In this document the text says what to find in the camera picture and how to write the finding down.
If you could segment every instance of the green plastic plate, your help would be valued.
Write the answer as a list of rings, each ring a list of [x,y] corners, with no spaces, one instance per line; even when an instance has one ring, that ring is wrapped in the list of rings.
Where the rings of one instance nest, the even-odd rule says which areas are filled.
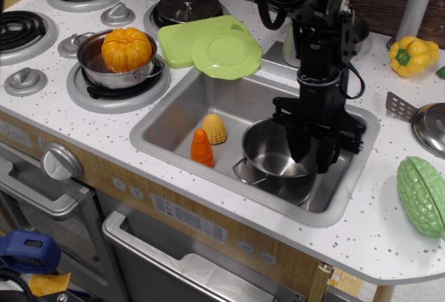
[[[193,43],[202,34],[215,29],[238,29],[249,34],[248,28],[233,15],[195,20],[159,29],[159,44],[168,66],[172,69],[193,66],[194,63],[191,58]]]
[[[261,66],[263,51],[249,34],[237,29],[215,29],[201,35],[193,44],[195,67],[213,78],[238,79]]]

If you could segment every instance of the green toy bitter melon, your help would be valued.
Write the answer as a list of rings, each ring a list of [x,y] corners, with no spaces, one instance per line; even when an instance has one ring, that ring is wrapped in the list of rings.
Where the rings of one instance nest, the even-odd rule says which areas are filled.
[[[407,157],[398,167],[400,199],[417,230],[445,239],[445,180],[422,158]]]

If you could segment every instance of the cable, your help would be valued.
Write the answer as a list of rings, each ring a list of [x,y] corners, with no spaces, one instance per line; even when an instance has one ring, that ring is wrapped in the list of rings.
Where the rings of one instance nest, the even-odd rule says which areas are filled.
[[[358,79],[360,80],[360,92],[358,92],[358,94],[354,97],[351,97],[350,95],[347,94],[347,92],[345,92],[345,90],[340,86],[340,93],[341,95],[343,95],[346,99],[357,99],[360,98],[363,93],[364,93],[364,89],[365,89],[365,83],[364,80],[362,78],[362,76],[360,76],[360,73],[358,72],[357,69],[355,69],[354,65],[352,65],[351,62],[348,63],[348,68],[350,69],[350,71],[354,72],[355,76],[358,77]]]
[[[25,296],[26,296],[26,299],[28,300],[28,302],[36,302],[36,299],[35,299],[33,293],[29,289],[26,282],[24,282],[22,280],[22,278],[20,278],[20,275],[14,273],[14,272],[11,272],[11,271],[0,270],[0,278],[14,281],[23,289],[23,292],[25,293]]]
[[[275,21],[272,22],[272,19],[270,18],[269,15],[267,0],[257,0],[257,3],[258,3],[259,16],[261,18],[261,21],[263,22],[263,25],[267,29],[277,30],[283,25],[284,20],[286,19],[287,16],[287,11],[282,9],[278,10],[277,17],[275,18]]]

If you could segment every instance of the speckled white countertop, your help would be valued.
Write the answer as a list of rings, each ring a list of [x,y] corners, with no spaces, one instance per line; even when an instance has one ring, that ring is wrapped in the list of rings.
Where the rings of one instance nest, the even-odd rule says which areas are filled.
[[[242,21],[264,51],[274,41],[283,41],[284,27],[266,30],[254,3],[220,0],[228,11]],[[155,1],[121,0],[136,14],[130,26],[143,29],[143,15]],[[108,27],[99,18],[103,10],[67,13],[50,7],[46,0],[23,0],[7,10],[44,13],[58,27],[56,43],[45,53],[16,65],[0,67],[0,109],[24,121],[71,141],[99,156],[139,173],[193,200],[239,220],[292,247],[378,285],[398,285],[445,276],[445,241],[425,237],[409,222],[396,189],[396,171],[406,156],[428,160],[438,171],[445,161],[425,151],[413,138],[410,125],[385,109],[390,90],[415,106],[445,100],[445,81],[435,75],[445,65],[445,53],[439,64],[425,74],[403,79],[389,67],[387,36],[372,33],[353,65],[366,82],[365,94],[349,104],[375,114],[380,134],[373,152],[343,217],[334,225],[315,228],[293,220],[257,202],[215,185],[189,172],[137,151],[129,141],[131,128],[154,106],[123,114],[98,114],[85,111],[69,98],[66,75],[76,63],[59,56],[60,41],[73,33],[103,31]],[[3,84],[12,73],[31,67],[48,76],[47,86],[29,97],[13,97]],[[173,87],[190,68],[171,70]],[[296,79],[285,79],[259,71],[295,86]],[[357,79],[350,77],[350,87]]]

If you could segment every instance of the metal spatula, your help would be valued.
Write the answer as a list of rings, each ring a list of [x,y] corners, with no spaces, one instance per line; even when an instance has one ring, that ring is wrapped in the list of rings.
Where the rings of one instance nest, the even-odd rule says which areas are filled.
[[[411,122],[412,116],[419,110],[392,92],[388,92],[386,108],[400,119],[408,122]]]

